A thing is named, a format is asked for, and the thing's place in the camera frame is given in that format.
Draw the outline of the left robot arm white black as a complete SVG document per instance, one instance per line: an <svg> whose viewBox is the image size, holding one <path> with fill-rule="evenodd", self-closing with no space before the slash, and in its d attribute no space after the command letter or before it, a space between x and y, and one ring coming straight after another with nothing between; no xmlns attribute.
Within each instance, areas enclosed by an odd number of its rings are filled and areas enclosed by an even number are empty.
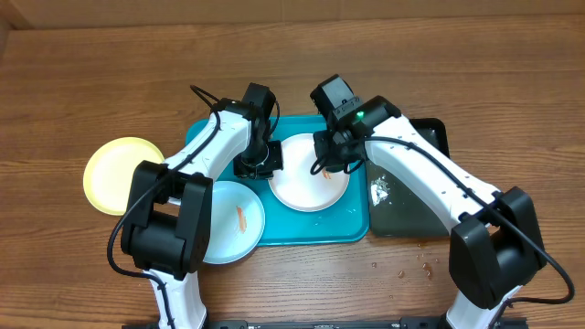
<svg viewBox="0 0 585 329"><path fill-rule="evenodd" d="M208 101L207 126L161 164L142 161L133 171L126 211L107 245L111 268L152 283L159 328L203 328L207 309L197 272L210 240L213 185L228 165L239 178L269 179L283 167L271 140L272 92L240 101Z"/></svg>

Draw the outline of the white plate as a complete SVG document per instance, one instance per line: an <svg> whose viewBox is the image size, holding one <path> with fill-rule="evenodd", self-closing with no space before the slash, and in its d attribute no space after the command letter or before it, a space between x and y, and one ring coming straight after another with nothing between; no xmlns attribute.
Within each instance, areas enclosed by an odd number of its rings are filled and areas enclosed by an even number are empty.
<svg viewBox="0 0 585 329"><path fill-rule="evenodd" d="M269 180L272 193L285 206L302 212L315 212L332 206L345 193L349 175L322 170L311 175L316 161L314 138L300 133L282 142L282 170Z"/></svg>

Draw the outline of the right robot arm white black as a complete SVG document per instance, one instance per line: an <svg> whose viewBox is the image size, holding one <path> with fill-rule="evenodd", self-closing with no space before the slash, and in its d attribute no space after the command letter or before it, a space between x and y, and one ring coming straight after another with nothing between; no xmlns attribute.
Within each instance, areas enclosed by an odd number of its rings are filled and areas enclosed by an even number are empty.
<svg viewBox="0 0 585 329"><path fill-rule="evenodd" d="M530 196L473 177L428 143L390 101L350 91L311 99L326 128L314 134L311 172L347 171L366 160L405 184L450 234L449 272L459 292L447 328L493 328L548 259Z"/></svg>

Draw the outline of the yellow-green plate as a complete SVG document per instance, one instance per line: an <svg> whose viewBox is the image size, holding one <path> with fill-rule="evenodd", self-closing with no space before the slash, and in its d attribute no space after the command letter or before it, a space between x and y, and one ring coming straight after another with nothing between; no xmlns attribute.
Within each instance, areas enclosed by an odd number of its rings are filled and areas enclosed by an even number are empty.
<svg viewBox="0 0 585 329"><path fill-rule="evenodd" d="M102 213L121 216L127 207L133 172L143 160L160 164L161 151L138 137L107 142L90 158L83 174L83 189L90 204Z"/></svg>

